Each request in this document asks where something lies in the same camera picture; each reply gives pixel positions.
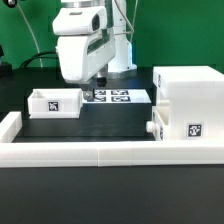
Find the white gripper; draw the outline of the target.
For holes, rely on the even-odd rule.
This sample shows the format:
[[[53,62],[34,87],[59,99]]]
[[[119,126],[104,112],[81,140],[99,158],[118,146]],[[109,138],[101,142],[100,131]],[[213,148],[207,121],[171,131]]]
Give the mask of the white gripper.
[[[67,83],[87,83],[115,57],[112,28],[84,36],[62,36],[57,41],[62,77]],[[85,100],[95,97],[94,89],[83,91]]]

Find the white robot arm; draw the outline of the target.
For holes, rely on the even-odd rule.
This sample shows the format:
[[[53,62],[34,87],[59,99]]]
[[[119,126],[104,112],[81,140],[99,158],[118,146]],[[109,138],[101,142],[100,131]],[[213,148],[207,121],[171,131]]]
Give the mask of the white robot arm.
[[[135,70],[132,45],[134,31],[126,17],[126,0],[61,0],[53,21],[58,36],[56,52],[61,74],[80,86],[86,100],[95,97],[91,82],[107,85],[107,76]]]

